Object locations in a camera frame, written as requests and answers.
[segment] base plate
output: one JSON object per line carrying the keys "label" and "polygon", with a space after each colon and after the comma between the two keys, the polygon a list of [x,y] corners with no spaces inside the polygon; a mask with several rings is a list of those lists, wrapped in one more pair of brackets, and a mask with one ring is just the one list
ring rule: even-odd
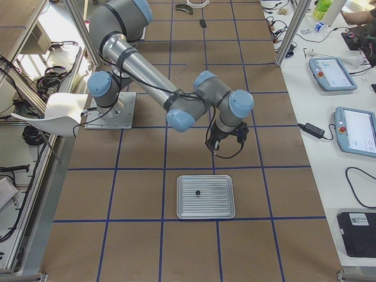
{"label": "base plate", "polygon": [[[119,99],[123,102],[125,108],[116,117],[109,120],[97,119],[99,118],[97,111],[89,112],[87,122],[93,121],[93,123],[85,125],[85,128],[88,130],[131,129],[135,112],[136,92],[120,92]],[[96,107],[94,99],[90,107]]]}
{"label": "base plate", "polygon": [[182,175],[177,179],[177,216],[180,219],[231,219],[235,216],[231,177]]}

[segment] metal tray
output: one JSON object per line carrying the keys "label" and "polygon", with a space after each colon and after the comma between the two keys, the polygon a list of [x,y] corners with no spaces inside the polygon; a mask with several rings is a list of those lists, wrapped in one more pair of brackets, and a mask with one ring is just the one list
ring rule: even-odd
{"label": "metal tray", "polygon": [[177,179],[180,219],[231,219],[235,216],[231,177],[225,174],[182,175]]}

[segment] floor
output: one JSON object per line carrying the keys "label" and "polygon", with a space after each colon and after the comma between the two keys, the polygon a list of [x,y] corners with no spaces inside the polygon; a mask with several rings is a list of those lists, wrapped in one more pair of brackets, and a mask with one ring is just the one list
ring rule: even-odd
{"label": "floor", "polygon": [[[186,92],[206,69],[250,91],[246,145],[213,157],[210,115],[177,133],[130,85],[132,130],[79,131],[41,271],[58,282],[336,281],[341,266],[259,1],[211,0],[193,15],[175,11],[177,1],[149,3],[140,53]],[[238,148],[229,137],[220,153]],[[186,174],[231,176],[235,218],[180,220],[176,180]]]}

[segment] red emergency stop button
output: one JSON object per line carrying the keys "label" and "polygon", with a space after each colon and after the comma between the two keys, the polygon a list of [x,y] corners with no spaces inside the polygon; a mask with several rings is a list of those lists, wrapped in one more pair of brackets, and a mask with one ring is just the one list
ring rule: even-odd
{"label": "red emergency stop button", "polygon": [[341,127],[338,129],[338,131],[341,132],[341,133],[345,133],[345,132],[346,132],[346,127],[341,126]]}

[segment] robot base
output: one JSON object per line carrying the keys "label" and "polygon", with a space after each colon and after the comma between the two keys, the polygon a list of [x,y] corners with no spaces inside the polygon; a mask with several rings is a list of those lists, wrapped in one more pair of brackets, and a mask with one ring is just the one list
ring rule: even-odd
{"label": "robot base", "polygon": [[[93,121],[85,125],[87,130],[106,130],[106,129],[132,129],[133,114],[135,112],[136,92],[120,92],[119,98],[125,108],[118,114],[118,116],[104,120],[99,118],[97,111],[89,112],[87,122]],[[90,105],[91,108],[96,107],[94,99]]]}

